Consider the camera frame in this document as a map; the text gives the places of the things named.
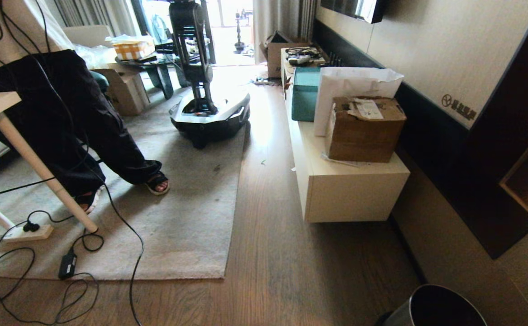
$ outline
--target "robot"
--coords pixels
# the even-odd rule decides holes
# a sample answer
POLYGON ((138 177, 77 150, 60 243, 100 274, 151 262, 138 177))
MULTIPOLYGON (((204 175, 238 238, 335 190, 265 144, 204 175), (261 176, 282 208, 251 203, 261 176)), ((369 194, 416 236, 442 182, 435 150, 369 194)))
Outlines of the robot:
POLYGON ((236 91, 221 99, 219 96, 219 100, 214 102, 209 87, 213 72, 206 53, 202 8, 194 0, 168 1, 171 2, 169 16, 173 44, 192 90, 177 108, 170 110, 171 123, 191 139, 195 148, 203 149, 211 140, 235 135, 247 122, 250 95, 236 91), (199 58, 190 57, 186 39, 196 40, 199 58))

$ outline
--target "white paper bag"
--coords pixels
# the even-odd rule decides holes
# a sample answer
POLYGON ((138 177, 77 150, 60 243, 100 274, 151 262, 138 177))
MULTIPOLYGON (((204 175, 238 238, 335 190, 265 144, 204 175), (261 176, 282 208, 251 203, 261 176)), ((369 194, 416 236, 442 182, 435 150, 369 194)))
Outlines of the white paper bag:
POLYGON ((326 124, 334 97, 379 96, 392 99, 403 77, 391 69, 354 67, 320 69, 320 84, 314 111, 314 135, 326 135, 326 124))

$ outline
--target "rug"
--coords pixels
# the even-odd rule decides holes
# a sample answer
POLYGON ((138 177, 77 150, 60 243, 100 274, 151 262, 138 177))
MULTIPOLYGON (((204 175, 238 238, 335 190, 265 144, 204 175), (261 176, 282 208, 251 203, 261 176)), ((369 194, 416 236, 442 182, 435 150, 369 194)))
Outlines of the rug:
MULTIPOLYGON (((236 82, 245 85, 245 81, 236 82)), ((166 196, 154 196, 144 186, 133 186, 101 164, 115 207, 144 241, 135 277, 138 280, 225 275, 245 128, 231 139, 195 149, 168 116, 168 110, 177 105, 185 91, 189 89, 178 89, 168 101, 152 103, 142 115, 125 119, 145 157, 164 164, 162 170, 171 183, 166 196)), ((0 190, 38 180, 21 158, 0 164, 0 190)), ((34 210, 48 211, 55 220, 69 216, 44 184, 0 195, 0 210, 15 223, 24 221, 34 210)), ((90 218, 105 243, 97 252, 87 252, 78 241, 74 246, 75 273, 89 272, 98 280, 130 279, 142 247, 133 231, 117 217, 107 192, 102 192, 90 218)), ((32 219, 44 221, 46 215, 36 213, 32 219)), ((27 277, 57 279, 61 258, 84 228, 74 218, 51 224, 54 231, 48 239, 1 243, 0 255, 22 246, 33 248, 35 262, 27 277)), ((93 246, 98 240, 90 239, 88 243, 93 246)), ((9 254, 0 261, 0 277, 19 277, 31 259, 30 250, 9 254)))

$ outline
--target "metal trash can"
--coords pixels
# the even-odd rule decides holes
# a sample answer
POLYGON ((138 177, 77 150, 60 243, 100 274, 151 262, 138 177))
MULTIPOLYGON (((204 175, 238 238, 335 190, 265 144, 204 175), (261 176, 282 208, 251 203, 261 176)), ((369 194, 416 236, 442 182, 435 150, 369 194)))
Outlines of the metal trash can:
POLYGON ((487 326, 477 309, 440 285, 418 287, 382 326, 487 326))

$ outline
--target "black pants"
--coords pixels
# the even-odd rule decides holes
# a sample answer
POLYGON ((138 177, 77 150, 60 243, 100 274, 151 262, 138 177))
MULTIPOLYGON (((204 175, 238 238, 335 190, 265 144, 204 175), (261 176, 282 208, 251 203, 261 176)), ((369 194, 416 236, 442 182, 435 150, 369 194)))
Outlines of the black pants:
POLYGON ((17 90, 22 99, 5 114, 71 196, 97 189, 105 180, 77 139, 131 184, 144 183, 161 169, 158 161, 144 159, 123 119, 74 51, 27 56, 2 66, 0 84, 0 91, 17 90))

